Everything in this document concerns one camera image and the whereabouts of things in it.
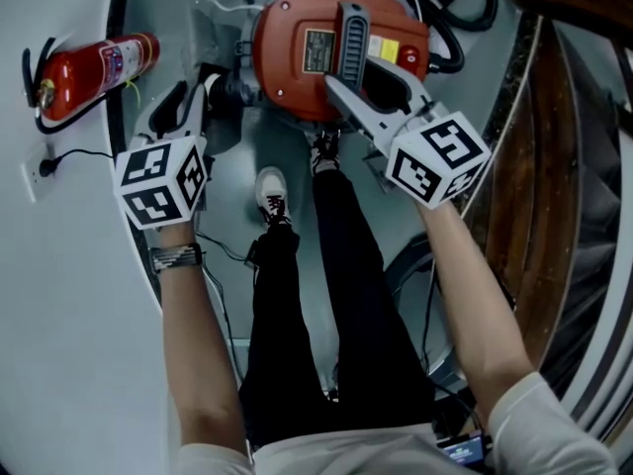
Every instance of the forearm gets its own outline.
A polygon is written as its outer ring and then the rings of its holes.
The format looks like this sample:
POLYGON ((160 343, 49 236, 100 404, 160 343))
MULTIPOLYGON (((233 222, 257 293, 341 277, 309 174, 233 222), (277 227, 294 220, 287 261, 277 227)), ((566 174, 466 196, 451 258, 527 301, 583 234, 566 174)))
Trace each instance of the forearm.
POLYGON ((452 203, 418 210, 426 225, 457 356, 487 418, 533 371, 521 332, 488 263, 452 203))
MULTIPOLYGON (((161 233, 163 247, 195 242, 193 228, 161 233)), ((182 443, 204 442, 245 453, 243 419, 225 339, 200 267, 160 273, 167 380, 182 443)))

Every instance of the person's left arm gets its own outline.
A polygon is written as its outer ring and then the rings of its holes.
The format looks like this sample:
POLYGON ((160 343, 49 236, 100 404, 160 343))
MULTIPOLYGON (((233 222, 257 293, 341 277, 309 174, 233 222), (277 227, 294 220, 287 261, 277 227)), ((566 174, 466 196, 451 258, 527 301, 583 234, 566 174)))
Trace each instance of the person's left arm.
MULTIPOLYGON (((166 227, 160 239, 163 248, 196 242, 191 224, 166 227)), ((246 455, 237 384, 202 269, 166 269, 160 288, 167 381, 182 444, 217 445, 246 455)))

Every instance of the yellow tag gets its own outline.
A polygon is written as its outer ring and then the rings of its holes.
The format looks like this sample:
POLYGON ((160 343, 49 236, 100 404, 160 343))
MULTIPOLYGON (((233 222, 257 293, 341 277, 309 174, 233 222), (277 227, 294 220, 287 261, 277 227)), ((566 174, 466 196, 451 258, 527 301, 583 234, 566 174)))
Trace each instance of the yellow tag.
POLYGON ((380 50, 380 58, 390 61, 391 63, 397 63, 399 52, 400 43, 398 41, 383 39, 383 46, 380 50))

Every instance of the white sneaker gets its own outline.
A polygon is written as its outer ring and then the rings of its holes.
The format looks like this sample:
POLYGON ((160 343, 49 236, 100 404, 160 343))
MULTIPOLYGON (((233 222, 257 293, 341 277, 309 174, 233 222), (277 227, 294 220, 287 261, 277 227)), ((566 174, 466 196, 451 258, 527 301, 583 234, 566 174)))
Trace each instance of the white sneaker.
POLYGON ((286 178, 277 167, 264 167, 257 175, 255 196, 267 227, 290 225, 286 178))
POLYGON ((325 132, 316 136, 306 134, 306 139, 311 147, 313 176, 325 170, 338 170, 340 168, 340 160, 338 159, 340 132, 334 135, 325 132))

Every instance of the black pants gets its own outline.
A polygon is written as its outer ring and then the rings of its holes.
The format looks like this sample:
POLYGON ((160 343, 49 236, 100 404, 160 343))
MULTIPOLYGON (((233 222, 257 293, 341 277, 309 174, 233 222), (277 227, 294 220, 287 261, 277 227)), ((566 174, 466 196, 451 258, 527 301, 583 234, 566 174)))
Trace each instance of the black pants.
POLYGON ((354 189, 338 171, 314 179, 320 246, 338 327, 339 403, 323 394, 299 300, 299 237, 259 240, 248 372, 239 391, 255 447, 319 432, 430 422, 434 388, 387 288, 383 258, 354 189))

